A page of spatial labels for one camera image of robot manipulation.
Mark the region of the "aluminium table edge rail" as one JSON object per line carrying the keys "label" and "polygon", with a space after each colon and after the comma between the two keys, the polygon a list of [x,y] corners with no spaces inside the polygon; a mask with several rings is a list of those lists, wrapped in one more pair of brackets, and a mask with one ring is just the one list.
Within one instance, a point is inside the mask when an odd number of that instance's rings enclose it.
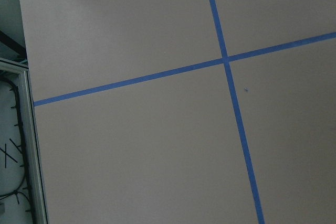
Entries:
{"label": "aluminium table edge rail", "polygon": [[28,66],[1,59],[1,223],[48,223]]}

